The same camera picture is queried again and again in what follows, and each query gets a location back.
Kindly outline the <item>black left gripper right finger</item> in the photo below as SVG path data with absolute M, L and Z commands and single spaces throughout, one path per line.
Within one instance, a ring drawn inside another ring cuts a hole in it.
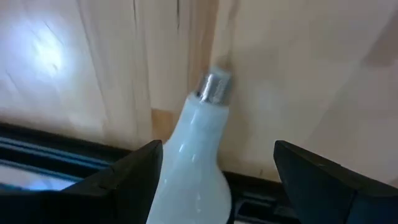
M 273 157 L 301 223 L 397 223 L 397 188 L 287 141 Z

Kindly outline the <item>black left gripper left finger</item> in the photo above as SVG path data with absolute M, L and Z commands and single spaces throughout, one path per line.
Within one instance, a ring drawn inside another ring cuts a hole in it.
M 2 191 L 1 223 L 145 223 L 162 156 L 154 140 L 61 191 Z

